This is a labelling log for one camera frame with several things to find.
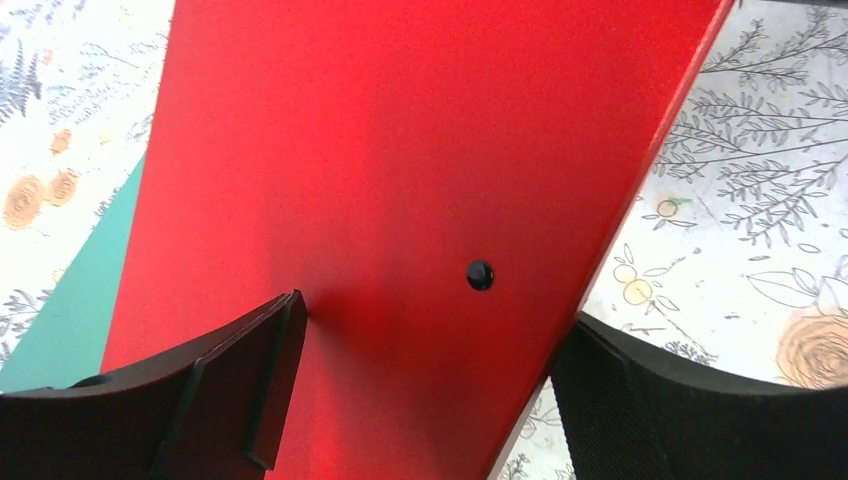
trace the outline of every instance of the edge of red board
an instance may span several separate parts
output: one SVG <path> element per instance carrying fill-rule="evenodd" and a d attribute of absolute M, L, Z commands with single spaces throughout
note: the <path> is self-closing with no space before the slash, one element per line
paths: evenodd
<path fill-rule="evenodd" d="M 267 478 L 485 478 L 732 3 L 178 0 L 103 368 L 300 289 Z"/>

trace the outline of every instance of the patterned surface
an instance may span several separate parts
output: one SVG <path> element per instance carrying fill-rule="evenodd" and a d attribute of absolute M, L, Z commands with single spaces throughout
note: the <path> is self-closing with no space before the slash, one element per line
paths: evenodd
<path fill-rule="evenodd" d="M 0 1 L 0 365 L 144 151 L 172 8 Z M 848 383 L 846 63 L 845 12 L 735 11 L 586 310 L 741 375 Z M 547 385 L 500 480 L 571 480 L 567 458 Z"/>

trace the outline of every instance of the red surface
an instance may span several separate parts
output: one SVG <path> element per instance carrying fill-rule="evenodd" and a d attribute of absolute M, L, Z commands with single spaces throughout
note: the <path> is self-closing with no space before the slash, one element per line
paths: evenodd
<path fill-rule="evenodd" d="M 104 368 L 299 288 L 269 478 L 484 478 L 731 2 L 178 0 Z"/>

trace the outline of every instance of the green object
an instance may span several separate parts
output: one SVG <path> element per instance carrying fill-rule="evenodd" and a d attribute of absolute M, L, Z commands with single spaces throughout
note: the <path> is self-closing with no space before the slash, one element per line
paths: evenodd
<path fill-rule="evenodd" d="M 67 388 L 100 372 L 144 158 L 0 369 L 0 391 Z"/>

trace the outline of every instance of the red board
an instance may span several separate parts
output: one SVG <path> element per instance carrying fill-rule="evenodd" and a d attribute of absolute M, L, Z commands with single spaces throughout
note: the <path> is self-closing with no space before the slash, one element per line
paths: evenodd
<path fill-rule="evenodd" d="M 297 288 L 269 478 L 486 477 L 731 3 L 178 0 L 104 368 Z"/>

